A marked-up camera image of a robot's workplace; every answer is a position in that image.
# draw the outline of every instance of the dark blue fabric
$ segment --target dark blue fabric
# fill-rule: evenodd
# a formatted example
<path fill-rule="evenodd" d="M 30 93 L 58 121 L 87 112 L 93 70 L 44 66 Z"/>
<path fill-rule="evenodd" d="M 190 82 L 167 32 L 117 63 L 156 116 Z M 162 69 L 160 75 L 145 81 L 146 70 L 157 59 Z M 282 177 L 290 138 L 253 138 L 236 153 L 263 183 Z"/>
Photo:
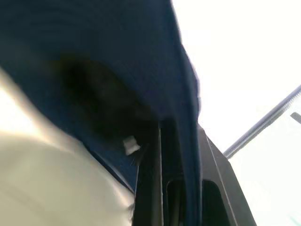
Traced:
<path fill-rule="evenodd" d="M 120 182 L 135 189 L 131 157 L 112 152 L 77 120 L 40 57 L 75 52 L 105 62 L 180 137 L 187 225 L 200 225 L 198 89 L 167 0 L 0 0 L 0 63 L 36 107 L 72 134 Z"/>

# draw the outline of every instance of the overexposed light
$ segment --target overexposed light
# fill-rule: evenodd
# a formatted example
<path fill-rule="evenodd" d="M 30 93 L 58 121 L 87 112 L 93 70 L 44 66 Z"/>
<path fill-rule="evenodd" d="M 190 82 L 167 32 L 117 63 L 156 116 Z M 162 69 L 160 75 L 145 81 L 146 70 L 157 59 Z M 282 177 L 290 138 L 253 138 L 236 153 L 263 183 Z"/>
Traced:
<path fill-rule="evenodd" d="M 9 133 L 39 135 L 39 129 L 32 120 L 16 105 L 12 96 L 0 87 L 0 130 Z"/>
<path fill-rule="evenodd" d="M 230 159 L 258 226 L 301 223 L 301 124 L 290 116 L 300 107 L 301 97 Z"/>
<path fill-rule="evenodd" d="M 301 84 L 301 1 L 173 4 L 200 82 L 199 123 L 223 152 Z"/>

